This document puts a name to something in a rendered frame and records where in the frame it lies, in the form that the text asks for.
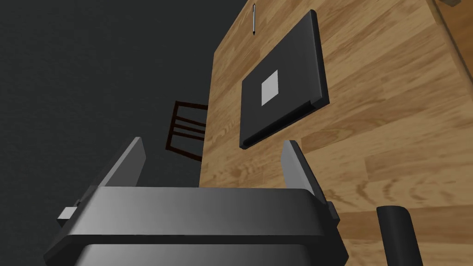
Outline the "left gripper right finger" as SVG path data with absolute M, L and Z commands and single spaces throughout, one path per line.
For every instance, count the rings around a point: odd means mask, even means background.
M 284 141 L 280 162 L 286 188 L 308 190 L 319 202 L 327 203 L 322 188 L 296 141 Z

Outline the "wooden table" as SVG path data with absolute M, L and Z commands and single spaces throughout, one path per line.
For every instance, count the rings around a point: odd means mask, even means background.
M 310 9 L 330 104 L 242 150 L 242 80 Z M 247 0 L 214 53 L 200 186 L 284 187 L 287 139 L 337 209 L 349 266 L 386 266 L 384 205 L 409 211 L 424 266 L 473 266 L 473 83 L 433 0 Z

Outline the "black cylinder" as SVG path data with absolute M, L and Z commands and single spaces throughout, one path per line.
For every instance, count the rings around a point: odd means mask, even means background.
M 388 266 L 424 266 L 412 218 L 402 206 L 376 208 Z

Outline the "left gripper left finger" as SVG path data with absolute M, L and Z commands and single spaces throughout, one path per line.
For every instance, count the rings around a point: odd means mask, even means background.
M 134 187 L 145 163 L 146 154 L 140 137 L 127 139 L 112 157 L 91 187 Z

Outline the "dark wooden chair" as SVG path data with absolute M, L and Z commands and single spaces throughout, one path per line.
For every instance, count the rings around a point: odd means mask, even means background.
M 180 136 L 180 137 L 189 138 L 189 139 L 196 139 L 196 140 L 200 140 L 200 141 L 204 141 L 204 139 L 205 139 L 204 136 L 205 136 L 206 124 L 202 123 L 202 122 L 194 121 L 194 120 L 191 120 L 191 119 L 188 119 L 188 118 L 184 118 L 182 116 L 179 116 L 178 111 L 179 111 L 180 107 L 199 109 L 199 110 L 205 110 L 205 111 L 208 110 L 208 105 L 201 105 L 201 104 L 197 104 L 197 103 L 188 103 L 188 102 L 182 102 L 182 101 L 175 101 L 172 116 L 171 116 L 171 121 L 170 121 L 169 132 L 167 134 L 165 149 L 167 151 L 172 151 L 174 153 L 177 153 L 179 155 L 188 157 L 188 158 L 196 160 L 196 161 L 202 161 L 202 156 L 196 155 L 196 154 L 193 154 L 193 153 L 190 153 L 188 151 L 185 151 L 185 150 L 182 150 L 182 149 L 179 149 L 179 148 L 176 148 L 176 147 L 172 146 L 172 138 L 174 136 Z M 185 123 L 188 123 L 188 124 L 192 124 L 194 126 L 202 127 L 203 129 L 198 129 L 198 128 L 178 124 L 179 121 L 180 122 L 185 122 Z M 178 131 L 176 131 L 176 128 L 186 130 L 186 131 L 189 131 L 189 132 L 193 132 L 193 133 L 198 133 L 200 135 L 194 135 L 194 134 L 190 134 L 190 133 L 178 132 Z

